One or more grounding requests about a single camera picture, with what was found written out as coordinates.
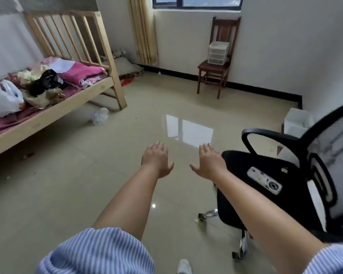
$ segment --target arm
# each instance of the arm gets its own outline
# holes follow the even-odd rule
[[[326,245],[268,198],[230,173],[224,159],[210,144],[200,146],[199,156],[200,167],[191,164],[192,170],[216,184],[279,273],[303,273]]]
[[[156,182],[173,167],[174,163],[168,166],[168,148],[163,143],[149,146],[142,156],[140,169],[104,208],[93,228],[119,227],[141,240]]]

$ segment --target plastic water bottle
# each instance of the plastic water bottle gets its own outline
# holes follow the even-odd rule
[[[109,116],[109,110],[107,108],[101,108],[97,110],[91,115],[91,120],[93,121],[94,125],[101,125],[104,124]]]

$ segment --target window frame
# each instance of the window frame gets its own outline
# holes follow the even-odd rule
[[[216,9],[216,10],[241,10],[242,0],[238,6],[183,6],[183,0],[176,2],[157,2],[152,0],[153,9]]]

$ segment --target forearm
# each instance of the forearm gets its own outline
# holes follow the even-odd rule
[[[157,169],[141,166],[108,203],[93,228],[119,227],[141,240],[158,176]]]
[[[218,175],[213,182],[280,273],[302,273],[325,247],[286,212],[230,172]]]

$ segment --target black office chair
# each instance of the black office chair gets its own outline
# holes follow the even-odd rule
[[[300,167],[288,161],[258,155],[248,141],[249,134],[263,135],[283,144],[297,156]],[[253,128],[242,132],[242,141],[250,153],[222,153],[228,170],[277,204],[321,241],[343,242],[343,106],[322,118],[300,139]],[[281,184],[281,191],[275,195],[250,178],[247,172],[252,166]],[[324,226],[308,189],[310,180],[314,181],[324,205]],[[278,188],[274,184],[267,185],[271,186],[276,190]],[[217,209],[200,213],[198,218],[206,221],[217,215],[225,224],[242,230],[240,250],[232,253],[234,259],[242,260],[247,251],[247,229],[220,190],[217,190]]]

